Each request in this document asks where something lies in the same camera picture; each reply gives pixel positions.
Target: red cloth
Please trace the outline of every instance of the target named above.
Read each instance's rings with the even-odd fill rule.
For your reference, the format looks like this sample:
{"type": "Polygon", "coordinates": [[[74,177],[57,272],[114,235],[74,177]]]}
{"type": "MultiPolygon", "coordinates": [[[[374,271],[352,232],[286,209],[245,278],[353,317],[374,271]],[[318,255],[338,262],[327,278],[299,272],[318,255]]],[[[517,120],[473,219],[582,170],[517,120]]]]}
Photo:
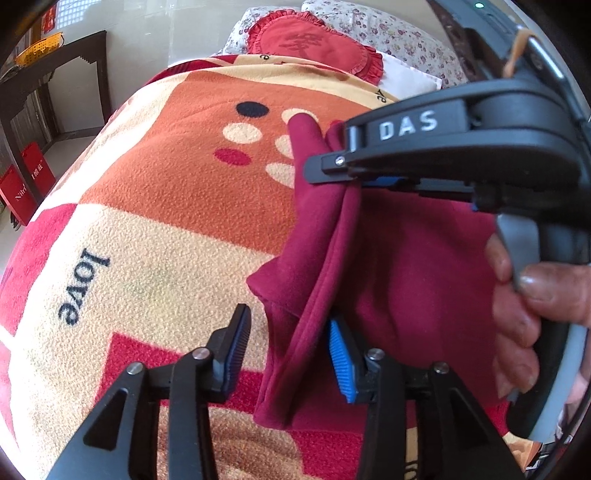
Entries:
{"type": "Polygon", "coordinates": [[[377,85],[384,74],[382,56],[325,25],[310,12],[276,10],[249,30],[248,53],[314,60],[377,85]]]}
{"type": "Polygon", "coordinates": [[[341,150],[306,114],[288,124],[296,225],[282,254],[248,278],[269,323],[259,424],[362,432],[365,409],[345,402],[330,363],[326,320],[336,306],[371,346],[407,365],[447,361],[501,434],[505,409],[492,375],[494,277],[484,257],[491,216],[469,206],[358,183],[312,186],[311,155],[341,150]]]}

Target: black dot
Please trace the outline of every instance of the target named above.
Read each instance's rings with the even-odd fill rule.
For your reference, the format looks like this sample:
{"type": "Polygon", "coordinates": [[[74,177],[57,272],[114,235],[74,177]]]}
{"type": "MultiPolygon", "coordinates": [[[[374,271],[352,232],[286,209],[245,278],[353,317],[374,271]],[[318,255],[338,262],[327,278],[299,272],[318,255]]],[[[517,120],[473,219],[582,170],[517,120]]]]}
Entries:
{"type": "Polygon", "coordinates": [[[236,111],[248,118],[260,118],[269,113],[268,107],[259,102],[241,102],[236,105],[236,111]]]}

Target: orange blanket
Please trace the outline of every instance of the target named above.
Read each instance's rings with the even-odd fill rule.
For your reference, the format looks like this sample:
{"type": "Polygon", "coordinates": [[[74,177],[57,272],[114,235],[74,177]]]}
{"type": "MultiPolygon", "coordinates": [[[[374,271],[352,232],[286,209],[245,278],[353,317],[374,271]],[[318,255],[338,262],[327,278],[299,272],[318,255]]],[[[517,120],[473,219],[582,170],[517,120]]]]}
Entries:
{"type": "Polygon", "coordinates": [[[125,365],[174,361],[225,326],[237,303],[252,307],[253,328],[236,394],[211,409],[220,478],[354,476],[359,436],[253,423],[268,339],[245,279],[281,251],[293,225],[285,123],[306,111],[326,130],[396,99],[287,57],[203,67],[130,98],[50,193],[9,261],[0,413],[11,437],[0,441],[26,459],[14,458],[29,479],[47,474],[125,365]]]}

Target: red heart-shaped pillow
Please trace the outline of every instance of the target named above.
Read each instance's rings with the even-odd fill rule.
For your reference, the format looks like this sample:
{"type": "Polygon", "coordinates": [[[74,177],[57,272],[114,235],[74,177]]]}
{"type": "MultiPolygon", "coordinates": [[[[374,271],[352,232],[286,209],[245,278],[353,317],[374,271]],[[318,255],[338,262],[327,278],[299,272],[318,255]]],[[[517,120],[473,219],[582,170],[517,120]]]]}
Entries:
{"type": "Polygon", "coordinates": [[[326,26],[309,12],[277,10],[249,30],[248,53],[314,60],[377,85],[384,73],[382,56],[326,26]]]}

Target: hand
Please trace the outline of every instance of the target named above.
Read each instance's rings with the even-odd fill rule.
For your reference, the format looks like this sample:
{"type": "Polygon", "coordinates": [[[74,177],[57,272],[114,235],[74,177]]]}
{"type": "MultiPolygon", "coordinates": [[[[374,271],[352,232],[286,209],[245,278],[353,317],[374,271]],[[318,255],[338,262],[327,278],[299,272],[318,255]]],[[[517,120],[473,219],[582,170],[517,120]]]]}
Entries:
{"type": "MultiPolygon", "coordinates": [[[[591,267],[542,262],[528,265],[513,289],[512,265],[501,240],[492,235],[486,257],[496,275],[493,318],[497,328],[493,371],[499,398],[513,388],[527,392],[540,373],[532,346],[540,336],[540,317],[591,327],[591,267]]],[[[578,403],[591,376],[591,335],[567,404],[578,403]]]]}

